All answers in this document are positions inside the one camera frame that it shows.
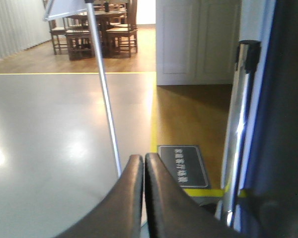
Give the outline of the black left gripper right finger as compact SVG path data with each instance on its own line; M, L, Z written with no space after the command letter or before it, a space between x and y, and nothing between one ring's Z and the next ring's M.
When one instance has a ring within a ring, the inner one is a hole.
M157 153L145 155L145 200L151 238L241 238L194 202Z

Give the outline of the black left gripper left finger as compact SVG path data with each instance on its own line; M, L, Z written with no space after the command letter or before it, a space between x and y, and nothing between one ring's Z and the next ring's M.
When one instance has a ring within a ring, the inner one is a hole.
M139 238L143 203L144 163L131 155L106 197L58 238Z

